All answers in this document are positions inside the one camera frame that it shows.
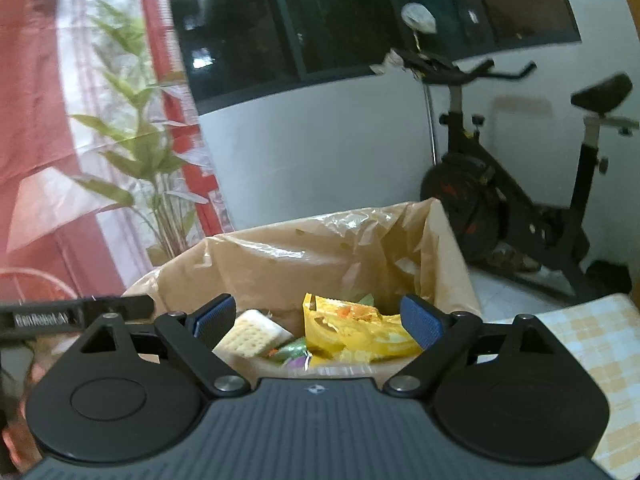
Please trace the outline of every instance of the bike handlebar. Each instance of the bike handlebar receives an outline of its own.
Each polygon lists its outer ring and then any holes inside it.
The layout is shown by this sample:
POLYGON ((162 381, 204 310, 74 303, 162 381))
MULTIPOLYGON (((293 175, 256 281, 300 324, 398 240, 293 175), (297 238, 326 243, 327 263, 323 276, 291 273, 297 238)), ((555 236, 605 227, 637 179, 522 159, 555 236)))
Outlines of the bike handlebar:
POLYGON ((529 63, 526 67, 522 69, 522 72, 519 74, 508 74, 504 72, 491 72, 489 74, 481 75, 480 77, 485 79, 507 79, 509 81, 519 81, 520 79, 526 78, 531 72, 537 69, 538 66, 535 62, 529 63))
POLYGON ((462 86, 475 81, 478 78, 520 80, 526 78, 538 66, 532 61, 519 74, 503 72, 489 72, 495 63, 493 59, 487 59, 476 66, 471 72, 463 72, 452 62, 435 54, 423 52, 424 58, 405 50, 396 50, 402 57, 405 66, 422 73, 422 81, 425 84, 462 86))

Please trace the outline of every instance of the bike seat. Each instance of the bike seat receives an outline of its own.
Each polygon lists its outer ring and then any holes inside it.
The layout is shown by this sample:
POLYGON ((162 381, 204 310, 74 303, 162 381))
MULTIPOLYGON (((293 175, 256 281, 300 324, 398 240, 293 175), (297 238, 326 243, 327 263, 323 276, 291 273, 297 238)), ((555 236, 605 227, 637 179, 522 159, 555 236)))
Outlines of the bike seat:
POLYGON ((629 76, 619 73, 572 94, 571 104, 598 115, 608 114, 622 104, 633 88, 629 76))

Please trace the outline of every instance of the round black pad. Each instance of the round black pad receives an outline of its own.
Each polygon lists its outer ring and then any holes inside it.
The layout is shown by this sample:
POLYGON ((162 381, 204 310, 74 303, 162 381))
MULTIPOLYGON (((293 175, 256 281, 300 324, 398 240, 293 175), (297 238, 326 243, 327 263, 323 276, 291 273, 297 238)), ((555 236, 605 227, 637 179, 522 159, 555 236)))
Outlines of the round black pad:
POLYGON ((579 366, 520 354, 448 376, 434 396, 444 429, 473 452, 523 465, 593 453, 609 420, 604 394, 579 366))
POLYGON ((93 420, 118 420, 137 412, 146 401, 140 384, 108 377, 80 386, 71 396, 76 412, 93 420))
POLYGON ((27 420, 48 452, 79 462, 130 462, 157 454, 193 426, 200 391, 185 375, 111 353, 57 365, 34 389, 27 420))

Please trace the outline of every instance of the white wall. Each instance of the white wall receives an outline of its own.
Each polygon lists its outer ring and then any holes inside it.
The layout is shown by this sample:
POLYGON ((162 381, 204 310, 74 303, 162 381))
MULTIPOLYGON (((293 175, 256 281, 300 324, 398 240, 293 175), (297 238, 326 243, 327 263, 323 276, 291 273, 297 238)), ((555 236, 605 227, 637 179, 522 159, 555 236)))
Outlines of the white wall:
POLYGON ((236 229, 418 200, 428 108, 403 72, 271 95, 200 117, 236 229))
MULTIPOLYGON (((616 114, 640 118, 640 41, 626 0, 570 0, 581 44, 503 52, 496 69, 518 71, 530 60, 538 70, 523 82, 481 80, 464 92, 468 128, 472 113, 487 117, 482 143, 534 200, 568 205, 584 130, 572 92, 615 72, 627 72, 636 90, 616 114)), ((470 68, 477 59, 461 63, 470 68)), ((444 88, 431 88, 434 116, 448 106, 444 88)), ((446 132, 437 126, 446 149, 446 132)), ((626 262, 640 272, 640 134, 623 138, 603 130, 606 176, 596 174, 585 228, 590 257, 626 262)))

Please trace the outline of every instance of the blue gripper pad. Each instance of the blue gripper pad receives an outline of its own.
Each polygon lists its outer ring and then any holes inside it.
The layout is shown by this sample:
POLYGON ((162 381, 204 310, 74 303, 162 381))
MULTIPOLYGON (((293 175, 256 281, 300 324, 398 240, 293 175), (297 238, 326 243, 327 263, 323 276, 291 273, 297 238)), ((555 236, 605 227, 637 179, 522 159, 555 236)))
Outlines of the blue gripper pad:
POLYGON ((400 320, 404 329, 426 350, 449 328, 449 316, 415 294, 400 300, 400 320))
POLYGON ((189 314, 185 326, 196 339, 213 350, 236 322, 236 300, 221 294, 193 314, 189 314))

